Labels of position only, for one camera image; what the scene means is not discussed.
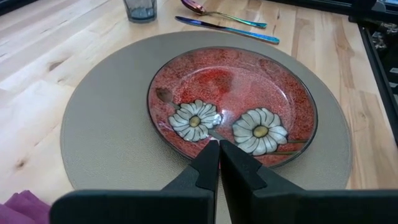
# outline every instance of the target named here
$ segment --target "iridescent knife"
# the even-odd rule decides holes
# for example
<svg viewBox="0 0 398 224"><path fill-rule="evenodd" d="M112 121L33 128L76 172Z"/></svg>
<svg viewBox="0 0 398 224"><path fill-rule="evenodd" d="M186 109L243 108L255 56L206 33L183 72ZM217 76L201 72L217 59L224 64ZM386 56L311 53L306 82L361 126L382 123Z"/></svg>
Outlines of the iridescent knife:
<svg viewBox="0 0 398 224"><path fill-rule="evenodd" d="M253 37L255 39L264 40L264 41L272 43L272 44L279 44L278 38L270 37L268 35L257 34L257 33L248 32L245 30L238 30L238 29L229 28L229 27L223 27L223 26L219 26L219 25L210 24L208 22L198 21L195 19L189 19L189 18L185 18L185 17L181 17L181 16L176 16L175 19L180 22L190 24L193 26L206 27L206 28L210 28L210 29L216 29L216 30L222 30L222 31L231 32L231 33L235 33L235 34L246 35L249 37Z"/></svg>

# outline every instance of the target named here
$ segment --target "speckled red glaze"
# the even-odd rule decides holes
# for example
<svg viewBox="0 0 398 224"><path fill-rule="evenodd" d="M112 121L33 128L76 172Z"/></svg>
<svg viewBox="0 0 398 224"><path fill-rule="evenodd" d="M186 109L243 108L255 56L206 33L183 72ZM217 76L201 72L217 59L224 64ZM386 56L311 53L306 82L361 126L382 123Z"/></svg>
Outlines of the speckled red glaze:
<svg viewBox="0 0 398 224"><path fill-rule="evenodd" d="M316 109L302 82L277 62L253 52L219 47L187 52L164 65L150 84L148 108L155 127L176 150L194 158L211 137L187 142L178 136L168 122L175 109L158 99L157 88L170 90L175 104L199 99L216 105L223 119L215 129L232 142L231 125L254 108L277 113L288 140L312 139L315 134ZM287 143L277 151L301 151L304 146ZM255 158L265 166L276 166L290 157L266 154Z"/></svg>

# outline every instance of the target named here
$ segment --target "knife handle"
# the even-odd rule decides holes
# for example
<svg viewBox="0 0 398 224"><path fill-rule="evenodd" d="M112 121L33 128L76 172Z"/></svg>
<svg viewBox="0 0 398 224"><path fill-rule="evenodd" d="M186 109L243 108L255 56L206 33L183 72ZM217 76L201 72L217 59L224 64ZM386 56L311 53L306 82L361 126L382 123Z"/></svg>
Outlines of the knife handle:
<svg viewBox="0 0 398 224"><path fill-rule="evenodd" d="M271 36L263 35L263 34L257 34L257 33L249 32L249 31L245 31L245 30L238 30L238 29L229 28L229 27L225 27L223 30L228 31L228 32L234 32L237 34L247 35L247 36L254 37L254 38L260 39L260 40L265 40L266 42L270 42L272 44L279 44L279 39L276 37L271 37Z"/></svg>

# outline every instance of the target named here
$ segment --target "flower petal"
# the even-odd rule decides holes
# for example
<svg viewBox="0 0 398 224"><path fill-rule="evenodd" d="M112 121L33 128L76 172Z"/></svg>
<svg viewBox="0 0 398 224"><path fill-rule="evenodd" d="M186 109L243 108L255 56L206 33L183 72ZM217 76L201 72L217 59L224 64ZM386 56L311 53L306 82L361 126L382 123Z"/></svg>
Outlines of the flower petal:
<svg viewBox="0 0 398 224"><path fill-rule="evenodd" d="M178 116L178 120L175 119L174 116L169 116L169 123L173 126L173 128L175 128L175 127L184 126L184 125L188 124L189 121L180 119L180 116Z"/></svg>
<svg viewBox="0 0 398 224"><path fill-rule="evenodd" d="M200 110L199 113L198 113L199 118L202 118L204 114L208 113L211 110L212 107L213 107L213 105L211 105L209 103L208 104L203 104L202 110Z"/></svg>
<svg viewBox="0 0 398 224"><path fill-rule="evenodd" d="M245 128L240 127L237 124L232 125L233 134L236 137L246 137L246 136L253 136L253 132L251 130L247 130Z"/></svg>
<svg viewBox="0 0 398 224"><path fill-rule="evenodd" d="M188 124L189 120L183 119L179 114L173 114L173 118L180 124Z"/></svg>
<svg viewBox="0 0 398 224"><path fill-rule="evenodd" d="M274 114L274 120L271 122L271 124L268 125L269 128L279 126L280 125L280 117L277 114Z"/></svg>
<svg viewBox="0 0 398 224"><path fill-rule="evenodd" d="M185 128L184 130L178 131L177 134L181 137L184 138L188 132L191 130L191 126L189 126L188 128Z"/></svg>
<svg viewBox="0 0 398 224"><path fill-rule="evenodd" d="M265 114L267 115L266 120L265 120L264 124L262 124L262 125L264 125L265 127L268 128L269 124L271 124L271 122L274 120L274 114L265 108L261 108L261 110L263 112L265 112Z"/></svg>
<svg viewBox="0 0 398 224"><path fill-rule="evenodd" d="M286 144L287 143L287 140L286 140L287 131L282 126L276 126L276 127L270 128L268 131L268 135L273 140L275 140L278 144Z"/></svg>
<svg viewBox="0 0 398 224"><path fill-rule="evenodd" d="M247 112L247 114L250 115L250 117L253 119L253 121L256 124L256 126L261 124L261 117L260 117L260 114L257 111L249 110Z"/></svg>
<svg viewBox="0 0 398 224"><path fill-rule="evenodd" d="M217 115L217 112L211 112L206 114L206 116L203 116L202 118L200 118L201 122L205 122L205 123L214 123L215 122L215 116Z"/></svg>
<svg viewBox="0 0 398 224"><path fill-rule="evenodd" d="M192 117L192 114L187 110L177 110L176 112L178 115L180 115L183 119L187 121L189 121L189 119Z"/></svg>
<svg viewBox="0 0 398 224"><path fill-rule="evenodd" d="M197 112L199 112L203 108L203 101L202 100L195 100L195 105L197 107Z"/></svg>
<svg viewBox="0 0 398 224"><path fill-rule="evenodd" d="M192 114L198 114L199 108L197 108L197 105L195 103L190 103L189 105L193 108Z"/></svg>
<svg viewBox="0 0 398 224"><path fill-rule="evenodd" d="M258 144L259 144L259 139L251 137L249 140L245 141L244 143L238 144L238 147L240 147L246 153L251 153L257 148Z"/></svg>
<svg viewBox="0 0 398 224"><path fill-rule="evenodd" d="M247 129L247 130L251 131L250 125L247 122L245 122L243 119L237 120L234 124L238 125L241 128L244 128L244 129Z"/></svg>
<svg viewBox="0 0 398 224"><path fill-rule="evenodd" d="M248 115L247 113L242 114L242 120L248 124L250 130L253 130L258 125L254 122L254 120L251 118L251 116Z"/></svg>
<svg viewBox="0 0 398 224"><path fill-rule="evenodd" d="M265 126L265 122L266 122L266 118L267 118L266 112L264 112L260 108L257 108L256 111L260 114L261 125Z"/></svg>
<svg viewBox="0 0 398 224"><path fill-rule="evenodd" d="M180 126L180 127L173 127L173 129L174 129L174 131L183 131L183 130L189 128L189 127L190 127L190 125L186 124L186 125L183 125L183 126Z"/></svg>
<svg viewBox="0 0 398 224"><path fill-rule="evenodd" d="M209 116L211 114L217 114L216 106L214 106L214 105L212 105L211 108L207 112L203 111L202 114L199 115L199 118L206 118L207 116Z"/></svg>
<svg viewBox="0 0 398 224"><path fill-rule="evenodd" d="M266 143L264 142L264 138L259 139L259 145L256 150L253 151L254 156L260 156L267 152Z"/></svg>
<svg viewBox="0 0 398 224"><path fill-rule="evenodd" d="M214 116L213 124L214 124L214 125L217 125L217 124L220 124L220 123L221 123L221 115L216 114L216 115Z"/></svg>
<svg viewBox="0 0 398 224"><path fill-rule="evenodd" d="M264 137L264 142L266 143L267 146L267 152L275 152L276 149L278 148L278 144L270 136Z"/></svg>
<svg viewBox="0 0 398 224"><path fill-rule="evenodd" d="M185 110L189 111L192 115L194 115L195 110L193 109L193 107L191 106L191 104L188 103L182 103L181 108L184 108Z"/></svg>
<svg viewBox="0 0 398 224"><path fill-rule="evenodd" d="M200 139L200 134L201 134L201 130L199 127L195 127L193 129L193 137L192 137L192 141L199 141Z"/></svg>
<svg viewBox="0 0 398 224"><path fill-rule="evenodd" d="M251 136L245 136L245 137L237 137L234 136L235 142L236 143L244 143L245 141L249 140L251 138Z"/></svg>
<svg viewBox="0 0 398 224"><path fill-rule="evenodd" d="M206 126L199 124L198 128L202 131L200 139L205 139L209 136L209 130L206 128Z"/></svg>
<svg viewBox="0 0 398 224"><path fill-rule="evenodd" d="M195 136L195 128L188 128L188 133L184 135L184 140L192 141L193 137Z"/></svg>
<svg viewBox="0 0 398 224"><path fill-rule="evenodd" d="M206 128L211 129L214 127L213 123L209 123L209 122L201 122L200 124L204 125Z"/></svg>

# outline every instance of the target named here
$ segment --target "yellow flower center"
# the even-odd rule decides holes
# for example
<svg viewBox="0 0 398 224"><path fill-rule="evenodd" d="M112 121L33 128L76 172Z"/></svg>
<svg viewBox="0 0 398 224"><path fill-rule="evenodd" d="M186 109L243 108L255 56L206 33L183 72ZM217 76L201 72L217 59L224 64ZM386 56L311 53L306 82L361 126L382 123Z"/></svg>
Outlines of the yellow flower center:
<svg viewBox="0 0 398 224"><path fill-rule="evenodd" d="M196 127L200 124L200 118L198 116L193 116L189 119L189 125L191 127Z"/></svg>
<svg viewBox="0 0 398 224"><path fill-rule="evenodd" d="M253 130L253 135L257 138L264 137L268 133L268 128L264 126L257 126Z"/></svg>

